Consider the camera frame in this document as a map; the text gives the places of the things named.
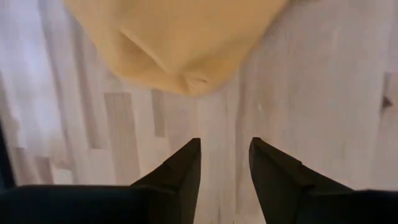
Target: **laminate floor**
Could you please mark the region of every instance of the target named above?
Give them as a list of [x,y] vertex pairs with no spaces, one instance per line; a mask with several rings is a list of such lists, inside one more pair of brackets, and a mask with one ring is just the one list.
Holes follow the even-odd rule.
[[130,184],[202,140],[195,223],[265,223],[257,136],[355,189],[398,190],[395,0],[295,1],[201,98],[118,80],[59,0],[0,0],[0,117],[19,185]]

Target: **wooden floor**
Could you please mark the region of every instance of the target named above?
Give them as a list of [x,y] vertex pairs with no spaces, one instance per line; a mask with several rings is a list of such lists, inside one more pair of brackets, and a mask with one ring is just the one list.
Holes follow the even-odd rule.
[[[0,0],[17,181],[130,184],[200,137],[195,223],[264,223],[248,161],[258,136],[352,188],[398,190],[397,6],[295,1],[222,89],[194,99],[115,78],[59,0]],[[382,114],[386,74],[396,105]]]

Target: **floor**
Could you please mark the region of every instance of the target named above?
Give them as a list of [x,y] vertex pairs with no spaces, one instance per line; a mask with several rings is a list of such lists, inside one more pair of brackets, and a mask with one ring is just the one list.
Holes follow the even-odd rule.
[[115,78],[54,0],[0,0],[0,117],[17,182],[130,184],[202,140],[195,223],[265,223],[253,136],[355,189],[398,190],[398,3],[294,1],[220,90]]

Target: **yellow cloth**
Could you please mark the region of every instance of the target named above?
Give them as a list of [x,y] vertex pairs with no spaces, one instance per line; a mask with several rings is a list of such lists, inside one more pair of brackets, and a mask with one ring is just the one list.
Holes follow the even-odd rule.
[[222,85],[289,0],[64,0],[110,70],[184,95]]

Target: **yellow fabric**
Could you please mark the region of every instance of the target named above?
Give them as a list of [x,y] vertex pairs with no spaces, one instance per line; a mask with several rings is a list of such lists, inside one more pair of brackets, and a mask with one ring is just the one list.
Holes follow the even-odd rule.
[[223,84],[288,0],[64,0],[116,75],[201,95]]

